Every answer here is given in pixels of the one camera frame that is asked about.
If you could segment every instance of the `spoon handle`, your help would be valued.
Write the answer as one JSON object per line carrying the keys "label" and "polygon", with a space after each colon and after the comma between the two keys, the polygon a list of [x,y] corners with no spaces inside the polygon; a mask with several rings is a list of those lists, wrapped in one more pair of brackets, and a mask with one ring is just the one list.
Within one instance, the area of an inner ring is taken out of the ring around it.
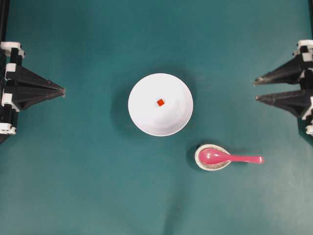
{"label": "spoon handle", "polygon": [[264,159],[261,156],[240,156],[240,155],[230,155],[229,158],[232,162],[245,162],[245,163],[264,163]]}

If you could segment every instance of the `bowl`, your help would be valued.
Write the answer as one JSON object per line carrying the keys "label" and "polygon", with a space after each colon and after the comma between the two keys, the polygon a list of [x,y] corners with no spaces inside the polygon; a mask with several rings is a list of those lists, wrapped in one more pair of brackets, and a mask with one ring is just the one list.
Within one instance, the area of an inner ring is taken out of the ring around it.
{"label": "bowl", "polygon": [[133,87],[128,111],[134,124],[152,136],[169,136],[180,131],[193,111],[190,90],[177,77],[155,73]]}

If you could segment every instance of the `green table surface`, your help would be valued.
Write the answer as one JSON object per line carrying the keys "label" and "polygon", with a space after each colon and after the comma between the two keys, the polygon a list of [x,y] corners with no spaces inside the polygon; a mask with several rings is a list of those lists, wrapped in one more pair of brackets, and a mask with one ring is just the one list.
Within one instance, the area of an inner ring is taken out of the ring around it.
{"label": "green table surface", "polygon": [[[299,87],[251,84],[311,37],[307,0],[11,0],[6,39],[67,94],[22,112],[0,146],[0,234],[312,234],[313,141],[254,100]],[[162,138],[127,110],[156,72],[194,99]],[[202,143],[266,163],[206,172]]]}

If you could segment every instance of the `speckled dish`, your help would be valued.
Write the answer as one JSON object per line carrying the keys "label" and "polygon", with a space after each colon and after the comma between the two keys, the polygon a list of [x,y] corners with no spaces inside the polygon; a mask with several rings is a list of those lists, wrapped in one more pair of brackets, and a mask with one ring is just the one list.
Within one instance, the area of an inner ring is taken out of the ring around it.
{"label": "speckled dish", "polygon": [[214,145],[214,144],[204,144],[204,145],[201,145],[196,153],[195,153],[195,160],[196,160],[196,163],[197,165],[203,169],[203,170],[209,170],[209,171],[214,171],[214,170],[221,170],[223,169],[224,167],[228,166],[231,161],[225,161],[225,162],[221,162],[221,163],[218,163],[218,164],[203,164],[202,162],[200,162],[199,160],[199,153],[201,150],[203,149],[206,149],[206,148],[213,148],[213,149],[216,149],[216,150],[219,150],[223,153],[226,153],[226,154],[230,154],[228,153],[225,149],[223,149],[222,147],[219,147],[217,145]]}

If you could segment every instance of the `pink spoon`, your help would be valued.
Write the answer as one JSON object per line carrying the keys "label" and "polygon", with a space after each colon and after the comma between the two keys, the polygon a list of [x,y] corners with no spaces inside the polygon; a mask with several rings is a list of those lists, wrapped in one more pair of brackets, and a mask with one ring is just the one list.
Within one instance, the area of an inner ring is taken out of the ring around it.
{"label": "pink spoon", "polygon": [[246,162],[246,163],[264,163],[263,157],[228,155],[213,148],[206,148],[200,151],[199,160],[203,164],[211,165],[225,161]]}

